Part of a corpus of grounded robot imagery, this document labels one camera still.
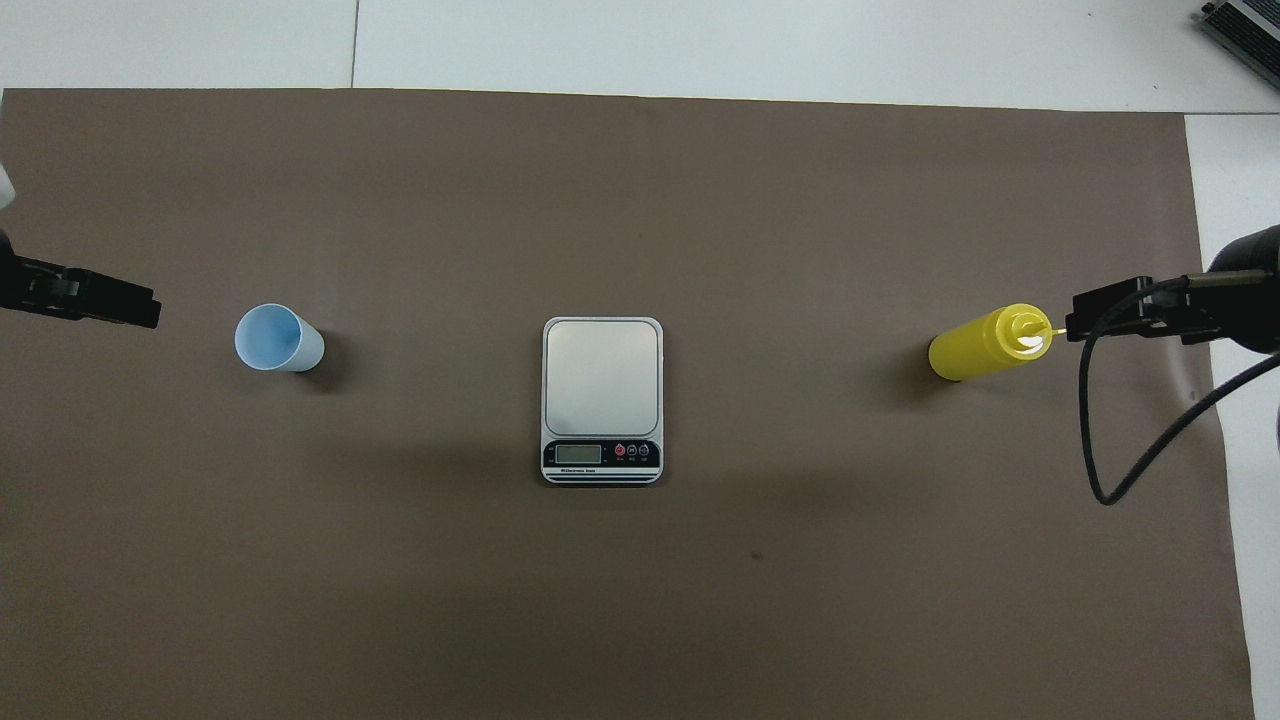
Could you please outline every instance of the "brown tabletop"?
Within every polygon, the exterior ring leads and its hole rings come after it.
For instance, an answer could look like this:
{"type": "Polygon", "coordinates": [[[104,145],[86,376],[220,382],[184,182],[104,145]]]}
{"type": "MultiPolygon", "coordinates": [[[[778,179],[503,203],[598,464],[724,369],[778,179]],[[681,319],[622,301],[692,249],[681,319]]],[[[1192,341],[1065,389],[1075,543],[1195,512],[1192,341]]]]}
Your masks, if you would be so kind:
{"type": "MultiPolygon", "coordinates": [[[[1252,717],[1216,418],[1106,509],[1078,346],[924,360],[1198,270],[1178,115],[17,90],[0,156],[20,255],[164,302],[0,314],[5,717],[1252,717]],[[554,315],[663,324],[657,486],[540,479],[554,315]]],[[[1108,480],[1207,359],[1100,346],[1108,480]]]]}

